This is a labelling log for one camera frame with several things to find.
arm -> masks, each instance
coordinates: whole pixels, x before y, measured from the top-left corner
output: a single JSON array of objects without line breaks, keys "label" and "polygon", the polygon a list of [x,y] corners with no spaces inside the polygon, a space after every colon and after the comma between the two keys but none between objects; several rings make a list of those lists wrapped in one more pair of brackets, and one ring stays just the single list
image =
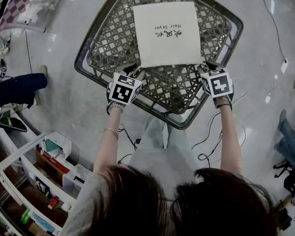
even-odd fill
[{"label": "arm", "polygon": [[[110,111],[108,128],[119,133],[119,122],[122,110],[120,108],[114,107]],[[99,149],[96,153],[94,160],[94,173],[102,174],[105,172],[107,166],[115,165],[117,163],[117,147],[118,140],[115,134],[106,129],[102,135]]]},{"label": "arm", "polygon": [[[223,98],[218,98],[217,102],[218,104],[228,103]],[[235,128],[235,120],[230,106],[221,106],[220,110],[223,134],[221,170],[237,174],[241,171],[242,156]]]}]

red item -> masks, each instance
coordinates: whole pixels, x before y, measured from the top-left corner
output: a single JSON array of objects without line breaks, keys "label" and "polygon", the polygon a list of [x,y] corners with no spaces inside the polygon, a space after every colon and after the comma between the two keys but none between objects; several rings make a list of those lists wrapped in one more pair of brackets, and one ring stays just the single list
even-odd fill
[{"label": "red item", "polygon": [[56,207],[57,203],[59,202],[59,197],[58,196],[54,196],[54,198],[50,201],[48,208],[50,210],[52,210],[53,208]]}]

hair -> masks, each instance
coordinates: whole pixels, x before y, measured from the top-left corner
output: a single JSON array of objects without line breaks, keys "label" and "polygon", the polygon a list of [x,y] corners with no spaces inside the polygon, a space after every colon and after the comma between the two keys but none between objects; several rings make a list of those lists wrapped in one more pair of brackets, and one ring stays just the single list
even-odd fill
[{"label": "hair", "polygon": [[240,176],[218,169],[195,172],[198,183],[176,187],[167,207],[160,183],[133,167],[110,166],[108,195],[99,191],[88,235],[245,235],[276,236],[268,192]]}]

tiled floor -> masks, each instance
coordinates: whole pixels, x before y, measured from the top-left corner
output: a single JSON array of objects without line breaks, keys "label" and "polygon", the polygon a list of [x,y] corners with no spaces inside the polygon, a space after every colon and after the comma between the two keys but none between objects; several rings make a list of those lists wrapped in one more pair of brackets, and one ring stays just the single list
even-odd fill
[{"label": "tiled floor", "polygon": [[[216,0],[235,13],[244,23],[240,41],[228,63],[236,92],[235,99],[253,91],[234,106],[239,141],[244,156],[243,175],[252,182],[265,186],[277,200],[285,197],[284,176],[275,179],[273,164],[282,160],[273,150],[279,139],[276,131],[283,108],[295,128],[295,0],[266,0],[273,7],[281,45],[289,61],[285,74],[280,72],[283,58],[272,19],[263,0]],[[105,0],[62,0],[57,13],[45,33],[28,31],[29,53],[34,72],[41,64],[49,69],[49,85],[40,92],[42,105],[22,111],[28,122],[39,132],[54,130],[73,142],[73,158],[91,167],[102,131],[106,125],[105,89],[77,73],[73,61],[93,19]],[[12,31],[11,52],[6,56],[10,76],[30,72],[25,34],[23,30]],[[213,103],[207,101],[192,125],[186,130],[190,145],[207,135],[207,123],[215,113]],[[121,122],[130,137],[140,138],[147,117],[135,106],[124,111]],[[220,132],[217,117],[212,125],[209,139],[193,150],[195,160],[200,152],[210,153]],[[125,134],[120,135],[118,157],[133,152]],[[210,158],[220,159],[221,146]],[[199,167],[207,162],[199,161]],[[219,161],[212,163],[219,167]],[[295,209],[290,208],[293,217]],[[295,222],[284,232],[295,235]]]}]

light gray pants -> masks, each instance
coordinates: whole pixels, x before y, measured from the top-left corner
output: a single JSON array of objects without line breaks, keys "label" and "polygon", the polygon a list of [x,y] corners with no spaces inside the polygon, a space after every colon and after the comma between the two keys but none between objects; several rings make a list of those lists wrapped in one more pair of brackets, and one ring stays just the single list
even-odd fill
[{"label": "light gray pants", "polygon": [[[164,148],[163,129],[165,125],[165,122],[152,115],[149,115],[138,148]],[[171,127],[170,125],[167,125],[167,129],[167,148],[190,150],[188,139],[184,130],[178,130]]]}]

